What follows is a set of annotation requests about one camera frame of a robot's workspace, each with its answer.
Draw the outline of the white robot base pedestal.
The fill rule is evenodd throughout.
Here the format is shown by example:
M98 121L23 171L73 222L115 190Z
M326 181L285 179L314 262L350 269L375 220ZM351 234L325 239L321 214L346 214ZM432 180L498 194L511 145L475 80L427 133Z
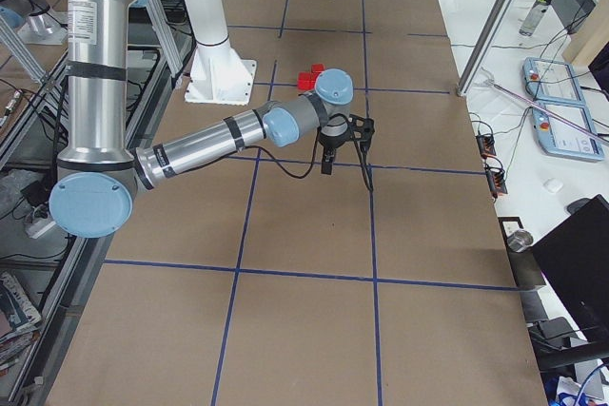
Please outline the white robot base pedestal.
M230 44L222 0L184 1L196 45L186 100L247 105L257 63L242 59Z

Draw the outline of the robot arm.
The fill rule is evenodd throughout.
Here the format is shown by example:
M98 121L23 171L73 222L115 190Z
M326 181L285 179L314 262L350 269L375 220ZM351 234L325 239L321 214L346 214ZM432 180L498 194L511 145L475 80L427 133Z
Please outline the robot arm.
M307 133L315 136L312 165L330 174L337 150L352 144L363 180L371 183L367 154L375 125L352 111L351 77L326 69L296 98L250 107L257 64L232 47L222 0L184 0L194 46L186 99L241 112L156 142L162 105L129 110L127 104L129 11L137 1L68 0L69 135L48 200L58 227L79 238L104 238L125 224L141 192L263 141L284 147Z

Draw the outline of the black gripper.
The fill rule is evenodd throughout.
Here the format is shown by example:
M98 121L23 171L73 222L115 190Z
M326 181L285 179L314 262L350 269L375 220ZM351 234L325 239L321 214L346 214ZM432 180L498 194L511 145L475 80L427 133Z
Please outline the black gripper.
M375 123L372 118L363 118L355 114L336 113L329 118L326 126L321 128L318 143L324 148L321 172L331 174L336 158L336 150L347 142L354 142L363 175L363 182L369 192L374 191L372 172L367 161L367 152L372 146Z

